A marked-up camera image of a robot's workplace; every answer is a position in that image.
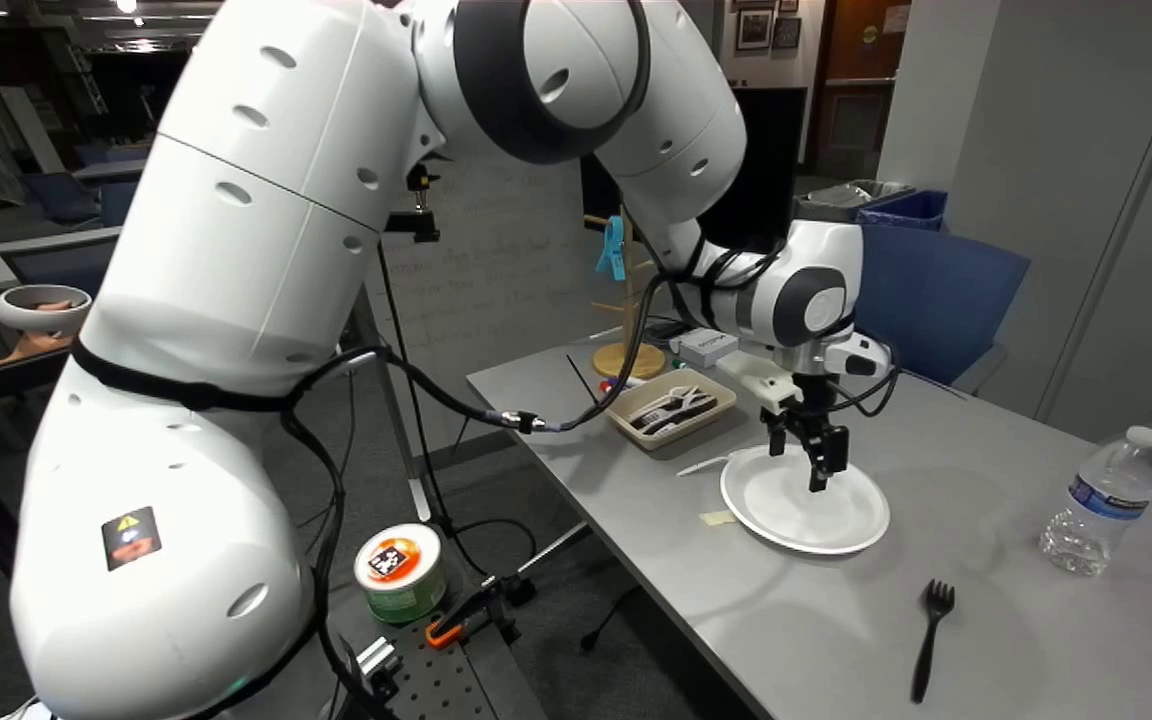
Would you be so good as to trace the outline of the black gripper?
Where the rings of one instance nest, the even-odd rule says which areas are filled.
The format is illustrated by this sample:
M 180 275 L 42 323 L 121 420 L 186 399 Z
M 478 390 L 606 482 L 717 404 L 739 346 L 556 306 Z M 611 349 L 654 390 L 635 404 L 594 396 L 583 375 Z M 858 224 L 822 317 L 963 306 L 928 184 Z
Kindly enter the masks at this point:
M 768 427 L 768 456 L 785 456 L 787 442 L 801 442 L 811 462 L 811 493 L 825 493 L 837 472 L 847 467 L 847 427 L 832 420 L 837 380 L 794 375 L 794 392 L 777 392 L 762 420 Z

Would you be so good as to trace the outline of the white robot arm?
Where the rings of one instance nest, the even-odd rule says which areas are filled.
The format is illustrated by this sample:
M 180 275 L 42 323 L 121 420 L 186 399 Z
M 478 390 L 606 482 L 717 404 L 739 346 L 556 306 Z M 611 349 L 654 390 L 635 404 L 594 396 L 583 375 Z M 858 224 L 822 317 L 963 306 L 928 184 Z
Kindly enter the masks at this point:
M 29 447 L 7 613 L 56 720 L 195 720 L 322 627 L 255 431 L 343 359 L 431 159 L 595 159 L 706 327 L 854 341 L 866 235 L 706 231 L 748 132 L 680 0 L 219 0 Z

